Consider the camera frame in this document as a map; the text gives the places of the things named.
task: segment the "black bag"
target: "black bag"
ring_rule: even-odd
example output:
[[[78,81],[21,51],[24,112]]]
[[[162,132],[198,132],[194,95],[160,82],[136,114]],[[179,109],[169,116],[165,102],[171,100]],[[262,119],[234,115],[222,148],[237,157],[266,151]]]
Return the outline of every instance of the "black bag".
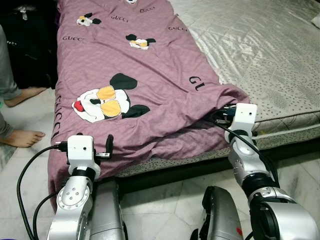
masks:
[[[56,7],[53,1],[41,2],[21,6],[21,0],[13,1],[0,11],[13,78],[21,89],[54,89],[58,80]]]

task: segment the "person's foot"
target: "person's foot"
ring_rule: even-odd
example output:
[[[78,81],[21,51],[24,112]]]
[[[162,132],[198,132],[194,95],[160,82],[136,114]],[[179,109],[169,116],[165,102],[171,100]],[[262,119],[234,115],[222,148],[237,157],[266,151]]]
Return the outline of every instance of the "person's foot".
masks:
[[[6,138],[0,138],[0,143],[11,145],[17,148],[29,148],[33,144],[41,141],[46,134],[41,131],[25,131],[25,130],[13,130],[10,136]]]
[[[22,89],[22,92],[19,96],[16,96],[16,97],[9,99],[9,100],[4,100],[4,103],[9,108],[12,108],[12,107],[18,105],[19,103],[21,103],[22,101],[38,95],[39,93],[43,92],[44,90],[46,90],[45,87],[33,87],[33,88]]]

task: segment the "white marble floor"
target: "white marble floor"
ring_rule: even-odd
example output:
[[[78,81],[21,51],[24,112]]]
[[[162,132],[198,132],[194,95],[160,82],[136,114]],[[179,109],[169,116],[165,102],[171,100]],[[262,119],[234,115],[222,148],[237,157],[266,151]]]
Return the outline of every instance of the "white marble floor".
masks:
[[[14,107],[2,107],[5,119],[15,128],[39,130],[46,137],[28,149],[0,146],[0,240],[27,240],[16,197],[16,184],[27,161],[49,146],[53,127],[54,91],[47,89]],[[37,204],[48,195],[48,154],[39,157],[27,171],[22,195],[29,220]],[[302,204],[320,227],[320,152],[285,159],[278,166],[281,186]],[[126,194],[121,202],[130,240],[189,240],[198,228],[202,197],[209,185],[227,189],[235,200],[246,236],[251,231],[247,199],[231,170],[190,178]],[[47,202],[38,215],[40,239],[46,239],[54,213]]]

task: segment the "red sticker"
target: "red sticker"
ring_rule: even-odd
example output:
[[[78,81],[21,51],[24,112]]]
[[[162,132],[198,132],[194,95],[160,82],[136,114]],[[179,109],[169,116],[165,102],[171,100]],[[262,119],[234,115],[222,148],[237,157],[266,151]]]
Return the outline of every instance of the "red sticker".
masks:
[[[241,228],[238,228],[238,227],[237,227],[237,228],[236,228],[236,231],[238,232],[238,234],[240,234],[240,236],[243,235]]]

